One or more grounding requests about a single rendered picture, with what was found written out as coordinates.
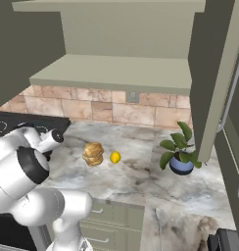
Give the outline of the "black appliance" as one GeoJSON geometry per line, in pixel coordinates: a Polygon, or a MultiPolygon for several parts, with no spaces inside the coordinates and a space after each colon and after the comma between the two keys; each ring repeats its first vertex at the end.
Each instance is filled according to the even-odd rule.
{"type": "Polygon", "coordinates": [[[239,237],[236,230],[219,228],[208,237],[209,251],[239,251],[239,237]]]}

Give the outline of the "olive drawer front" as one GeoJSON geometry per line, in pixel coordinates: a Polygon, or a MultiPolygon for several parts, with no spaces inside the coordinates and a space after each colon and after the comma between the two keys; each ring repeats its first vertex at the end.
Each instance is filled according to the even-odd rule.
{"type": "Polygon", "coordinates": [[[80,228],[85,237],[110,239],[108,243],[88,240],[95,251],[140,251],[141,232],[139,230],[95,224],[88,221],[81,222],[80,228]]]}
{"type": "Polygon", "coordinates": [[[135,230],[142,229],[145,210],[143,206],[95,199],[92,210],[100,210],[101,208],[104,209],[104,212],[102,214],[91,213],[89,220],[135,230]]]}

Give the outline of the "grey wall outlet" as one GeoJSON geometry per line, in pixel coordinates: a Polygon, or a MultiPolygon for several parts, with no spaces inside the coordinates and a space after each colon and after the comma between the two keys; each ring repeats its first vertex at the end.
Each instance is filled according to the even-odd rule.
{"type": "Polygon", "coordinates": [[[137,91],[127,91],[126,92],[126,101],[128,103],[138,103],[139,102],[139,93],[137,91]]]}

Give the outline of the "black hob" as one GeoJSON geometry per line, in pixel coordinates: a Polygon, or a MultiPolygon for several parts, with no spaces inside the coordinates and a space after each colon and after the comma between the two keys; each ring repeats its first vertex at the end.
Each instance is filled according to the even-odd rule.
{"type": "Polygon", "coordinates": [[[70,124],[68,118],[0,112],[0,161],[20,146],[34,148],[50,160],[70,124]]]}

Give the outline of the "black oven door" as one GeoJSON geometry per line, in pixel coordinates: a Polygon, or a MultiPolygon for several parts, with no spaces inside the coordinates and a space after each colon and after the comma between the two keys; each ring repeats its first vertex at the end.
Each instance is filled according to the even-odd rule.
{"type": "Polygon", "coordinates": [[[27,251],[44,251],[36,245],[29,228],[18,224],[11,214],[0,214],[0,244],[27,251]]]}

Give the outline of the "olive tall cabinet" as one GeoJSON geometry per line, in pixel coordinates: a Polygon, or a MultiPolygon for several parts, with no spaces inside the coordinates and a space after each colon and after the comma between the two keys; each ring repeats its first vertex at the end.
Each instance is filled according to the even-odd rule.
{"type": "Polygon", "coordinates": [[[227,116],[223,130],[215,137],[215,150],[239,236],[239,119],[227,116]]]}

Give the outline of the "brown bread sandwich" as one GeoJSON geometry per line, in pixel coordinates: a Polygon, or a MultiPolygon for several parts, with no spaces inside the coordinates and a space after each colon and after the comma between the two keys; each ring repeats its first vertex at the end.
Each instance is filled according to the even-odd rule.
{"type": "Polygon", "coordinates": [[[103,162],[104,149],[99,142],[89,142],[85,145],[82,159],[90,167],[95,167],[103,162]]]}

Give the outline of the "yellow lemon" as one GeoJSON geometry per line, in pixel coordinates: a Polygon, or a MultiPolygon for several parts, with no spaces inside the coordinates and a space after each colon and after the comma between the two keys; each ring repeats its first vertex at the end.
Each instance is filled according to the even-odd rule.
{"type": "Polygon", "coordinates": [[[113,164],[116,164],[120,161],[121,155],[118,151],[113,151],[110,155],[110,160],[113,164]]]}

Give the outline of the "green plant in blue pot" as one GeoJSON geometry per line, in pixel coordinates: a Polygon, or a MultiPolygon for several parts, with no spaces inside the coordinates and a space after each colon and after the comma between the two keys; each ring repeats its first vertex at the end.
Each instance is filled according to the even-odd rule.
{"type": "Polygon", "coordinates": [[[188,152],[193,144],[189,144],[192,138],[192,130],[185,122],[177,123],[182,132],[175,132],[170,135],[171,140],[164,139],[160,146],[167,149],[160,159],[160,168],[164,170],[166,166],[177,175],[187,176],[194,168],[201,169],[202,163],[198,160],[196,151],[188,152]]]}

